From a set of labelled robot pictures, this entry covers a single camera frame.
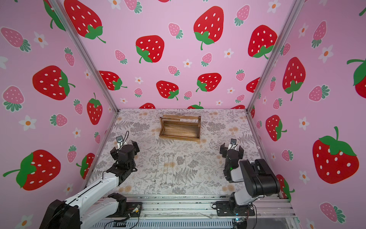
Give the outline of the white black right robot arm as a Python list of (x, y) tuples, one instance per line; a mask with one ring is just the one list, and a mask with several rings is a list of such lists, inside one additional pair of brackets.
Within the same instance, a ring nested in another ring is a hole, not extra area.
[(259, 198), (278, 194), (280, 183), (264, 159), (244, 160), (244, 149), (237, 144), (220, 146), (220, 155), (225, 158), (223, 174), (230, 183), (243, 183), (244, 187), (233, 192), (229, 198), (229, 209), (238, 214), (251, 207)]

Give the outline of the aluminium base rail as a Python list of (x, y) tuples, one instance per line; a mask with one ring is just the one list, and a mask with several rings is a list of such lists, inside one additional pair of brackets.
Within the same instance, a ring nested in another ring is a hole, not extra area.
[(296, 218), (288, 199), (272, 195), (256, 199), (253, 203), (231, 209), (231, 198), (223, 195), (127, 195), (112, 193), (102, 197), (90, 194), (74, 195), (64, 203), (77, 207), (81, 221), (88, 227), (106, 219), (124, 218), (127, 211), (118, 210), (119, 204), (135, 209), (138, 205), (139, 219), (233, 219), (248, 218)]

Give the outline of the aluminium corner frame post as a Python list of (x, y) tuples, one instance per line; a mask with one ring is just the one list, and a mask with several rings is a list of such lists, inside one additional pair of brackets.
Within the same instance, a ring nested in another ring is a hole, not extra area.
[(111, 106), (112, 110), (118, 114), (119, 108), (115, 103), (114, 99), (112, 98), (107, 86), (104, 84), (104, 81), (97, 70), (95, 64), (93, 63), (92, 58), (90, 57), (86, 47), (84, 46), (82, 40), (80, 39), (79, 34), (75, 30), (72, 22), (70, 21), (69, 17), (67, 16), (66, 10), (63, 6), (63, 1), (50, 1), (51, 6), (54, 8), (56, 15), (59, 17), (60, 21), (64, 25), (68, 35), (70, 36), (72, 42), (74, 43), (75, 47), (77, 48), (80, 56), (82, 57), (84, 63), (86, 64), (88, 70), (93, 75), (94, 80), (96, 81), (97, 85), (103, 92), (104, 97), (108, 101), (109, 105)]
[(258, 85), (254, 91), (254, 95), (248, 105), (248, 108), (246, 109), (247, 114), (249, 114), (251, 112), (257, 98), (259, 97), (259, 93), (263, 89), (263, 87), (271, 73), (271, 70), (275, 64), (275, 61), (277, 60), (277, 58), (280, 54), (280, 49), (285, 44), (285, 42), (289, 36), (289, 33), (291, 32), (293, 25), (296, 22), (296, 19), (301, 12), (301, 9), (302, 9), (304, 3), (305, 3), (304, 0), (293, 1), (292, 6), (288, 12), (288, 15), (281, 28), (281, 31), (278, 35), (276, 44), (274, 45), (271, 55), (269, 56), (269, 59), (267, 60), (267, 63), (265, 64), (265, 67), (262, 71), (262, 75), (261, 75)]

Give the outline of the aluminium corner frame post right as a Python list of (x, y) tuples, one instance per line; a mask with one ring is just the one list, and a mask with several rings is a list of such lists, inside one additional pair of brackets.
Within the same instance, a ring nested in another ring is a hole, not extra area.
[(275, 61), (277, 60), (277, 58), (280, 54), (280, 49), (285, 44), (285, 42), (289, 36), (289, 33), (291, 32), (293, 25), (296, 22), (296, 19), (301, 12), (301, 9), (302, 9), (304, 3), (305, 3), (304, 0), (293, 1), (292, 6), (288, 12), (288, 15), (281, 28), (281, 31), (278, 35), (276, 44), (274, 45), (271, 55), (269, 56), (269, 59), (267, 60), (267, 63), (265, 64), (265, 67), (262, 71), (262, 75), (261, 75), (258, 85), (254, 91), (254, 95), (248, 105), (248, 108), (246, 109), (247, 114), (249, 114), (251, 112), (257, 98), (259, 97), (259, 93), (263, 89), (263, 87), (271, 73), (271, 70), (275, 64)]

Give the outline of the wooden jewelry display stand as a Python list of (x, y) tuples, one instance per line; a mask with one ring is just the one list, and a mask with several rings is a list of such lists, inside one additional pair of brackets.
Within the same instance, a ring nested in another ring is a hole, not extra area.
[(166, 115), (159, 117), (162, 139), (199, 142), (201, 116)]

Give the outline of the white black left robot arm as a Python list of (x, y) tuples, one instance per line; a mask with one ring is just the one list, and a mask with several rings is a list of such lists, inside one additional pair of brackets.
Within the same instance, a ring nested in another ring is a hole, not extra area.
[(52, 202), (45, 213), (42, 229), (88, 229), (108, 216), (130, 217), (127, 198), (110, 193), (137, 171), (134, 161), (140, 151), (137, 142), (110, 151), (114, 164), (102, 176), (74, 196)]

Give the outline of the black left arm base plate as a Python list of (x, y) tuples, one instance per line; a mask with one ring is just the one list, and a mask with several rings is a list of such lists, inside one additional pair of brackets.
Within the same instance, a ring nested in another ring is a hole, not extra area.
[(142, 204), (142, 202), (120, 203), (117, 211), (107, 218), (137, 218), (141, 215)]

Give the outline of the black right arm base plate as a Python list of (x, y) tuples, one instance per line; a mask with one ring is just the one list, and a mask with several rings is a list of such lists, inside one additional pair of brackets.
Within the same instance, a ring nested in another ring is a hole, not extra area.
[(220, 217), (255, 216), (255, 209), (252, 204), (240, 206), (230, 201), (217, 201), (212, 204), (212, 209), (216, 210), (217, 215)]

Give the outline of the aluminium corner frame post left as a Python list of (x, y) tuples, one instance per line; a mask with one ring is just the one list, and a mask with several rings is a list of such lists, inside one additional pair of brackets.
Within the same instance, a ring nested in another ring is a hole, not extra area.
[(70, 36), (72, 42), (74, 43), (75, 47), (77, 48), (80, 56), (82, 57), (84, 63), (86, 64), (88, 70), (93, 75), (94, 80), (96, 81), (97, 85), (103, 92), (104, 97), (108, 101), (109, 105), (111, 106), (112, 110), (118, 114), (119, 108), (115, 103), (114, 99), (112, 98), (107, 86), (104, 84), (104, 81), (97, 70), (95, 64), (93, 63), (92, 58), (90, 57), (86, 47), (84, 46), (82, 40), (80, 39), (79, 34), (75, 30), (72, 22), (70, 21), (69, 17), (67, 16), (66, 10), (63, 6), (63, 1), (50, 1), (51, 6), (54, 8), (56, 15), (59, 17), (60, 21), (64, 25), (68, 35)]

